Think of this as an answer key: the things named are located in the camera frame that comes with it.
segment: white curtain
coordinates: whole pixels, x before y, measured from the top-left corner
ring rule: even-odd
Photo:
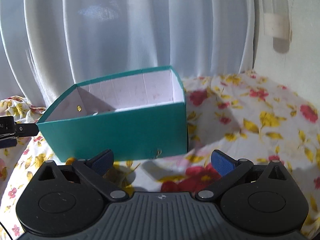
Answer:
[[[0,97],[50,105],[72,84],[150,66],[252,68],[253,0],[0,0]]]

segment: cardboard box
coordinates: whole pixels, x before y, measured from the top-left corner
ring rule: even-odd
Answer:
[[[117,161],[188,150],[183,85],[171,66],[75,84],[37,125],[62,162],[69,157],[90,159],[108,148]]]

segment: beige wall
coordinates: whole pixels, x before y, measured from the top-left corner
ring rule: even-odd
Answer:
[[[264,34],[262,0],[255,0],[254,69],[320,108],[320,0],[288,5],[291,41]]]

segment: black cable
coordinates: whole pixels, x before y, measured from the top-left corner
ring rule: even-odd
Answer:
[[[9,232],[7,231],[7,229],[5,229],[4,225],[1,223],[1,221],[0,221],[0,225],[2,226],[4,231],[7,233],[7,235],[10,237],[10,239],[13,240],[12,237],[10,236]]]

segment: crosshair logo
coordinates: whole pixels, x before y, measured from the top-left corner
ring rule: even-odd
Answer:
[[[167,198],[167,196],[162,194],[162,195],[157,196],[157,198],[163,200],[163,199]]]

